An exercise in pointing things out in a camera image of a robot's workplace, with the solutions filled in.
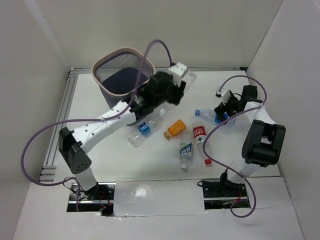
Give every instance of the metal frame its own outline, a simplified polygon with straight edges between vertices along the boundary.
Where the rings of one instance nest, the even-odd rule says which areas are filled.
[[[157,67],[156,71],[166,71],[167,67]],[[193,72],[212,72],[212,71],[240,71],[240,68],[209,68],[209,67],[189,67],[189,70]],[[74,97],[78,76],[79,74],[91,74],[91,69],[85,68],[72,68],[69,72],[65,90],[63,93],[62,101],[60,104],[58,116],[56,121],[62,121],[68,118],[72,100]],[[65,127],[65,124],[55,126],[52,131],[51,139],[49,142],[48,150],[44,159],[42,171],[40,174],[39,182],[53,182],[55,172],[57,168],[57,162],[55,161],[55,155],[58,149],[58,137],[59,131]]]

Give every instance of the white wall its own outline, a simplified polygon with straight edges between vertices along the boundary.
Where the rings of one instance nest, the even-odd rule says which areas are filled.
[[[247,73],[286,127],[279,166],[305,239],[319,239],[320,0],[284,0]]]
[[[91,68],[121,47],[155,38],[190,67],[248,67],[282,0],[35,0],[67,61]],[[152,49],[157,67],[164,49]]]
[[[11,240],[30,184],[20,155],[36,130],[56,120],[67,72],[22,0],[0,1],[0,33],[0,238]],[[39,136],[27,154],[35,178],[50,135]]]

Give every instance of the orange bottle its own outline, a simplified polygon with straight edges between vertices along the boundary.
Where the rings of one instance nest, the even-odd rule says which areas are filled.
[[[168,130],[163,133],[163,135],[169,140],[171,137],[179,135],[186,128],[187,127],[185,123],[179,119],[171,127],[169,127]]]

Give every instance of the red bottle cap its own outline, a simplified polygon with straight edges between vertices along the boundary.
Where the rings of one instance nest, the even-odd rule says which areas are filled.
[[[211,161],[211,159],[206,159],[206,160],[204,160],[204,163],[205,163],[205,165],[210,165],[210,164],[212,164],[212,161]]]

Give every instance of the red wire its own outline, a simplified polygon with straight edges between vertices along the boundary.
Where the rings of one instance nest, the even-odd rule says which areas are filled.
[[[112,204],[110,203],[110,201],[109,201],[109,199],[108,199],[108,197],[107,197],[107,195],[103,192],[103,191],[100,191],[101,193],[103,193],[103,195],[105,195],[105,198],[106,198],[106,200],[108,201],[108,205],[109,206],[111,206]]]

